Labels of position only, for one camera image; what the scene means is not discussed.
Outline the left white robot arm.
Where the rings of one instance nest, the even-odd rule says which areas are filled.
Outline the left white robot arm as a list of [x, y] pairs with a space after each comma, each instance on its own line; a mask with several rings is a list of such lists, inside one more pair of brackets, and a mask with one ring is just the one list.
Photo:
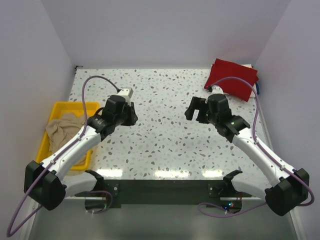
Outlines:
[[31, 161], [25, 168], [24, 193], [48, 211], [55, 209], [66, 197], [88, 192], [99, 196], [104, 190], [104, 178], [93, 170], [76, 176], [67, 176], [71, 167], [90, 149], [111, 135], [118, 126], [133, 126], [138, 117], [131, 101], [133, 90], [124, 88], [111, 95], [100, 115], [95, 114], [87, 126], [61, 149], [37, 163]]

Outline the beige t shirt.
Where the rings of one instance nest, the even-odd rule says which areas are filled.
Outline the beige t shirt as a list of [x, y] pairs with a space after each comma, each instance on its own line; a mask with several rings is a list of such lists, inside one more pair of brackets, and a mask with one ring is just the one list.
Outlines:
[[85, 116], [66, 112], [60, 118], [51, 120], [45, 127], [49, 138], [49, 151], [54, 154], [70, 141], [82, 128]]

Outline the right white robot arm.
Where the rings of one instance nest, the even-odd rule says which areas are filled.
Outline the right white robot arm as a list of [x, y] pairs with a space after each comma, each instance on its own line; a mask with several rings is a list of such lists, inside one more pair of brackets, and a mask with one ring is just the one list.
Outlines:
[[218, 134], [242, 150], [262, 171], [270, 187], [260, 189], [248, 180], [235, 177], [241, 170], [234, 170], [224, 176], [223, 192], [230, 197], [243, 192], [264, 199], [268, 207], [277, 215], [284, 216], [295, 207], [306, 206], [310, 196], [310, 175], [303, 169], [296, 170], [277, 156], [255, 134], [253, 126], [239, 115], [233, 115], [227, 97], [222, 93], [208, 98], [193, 97], [184, 115], [192, 120], [198, 111], [196, 121], [212, 124]]

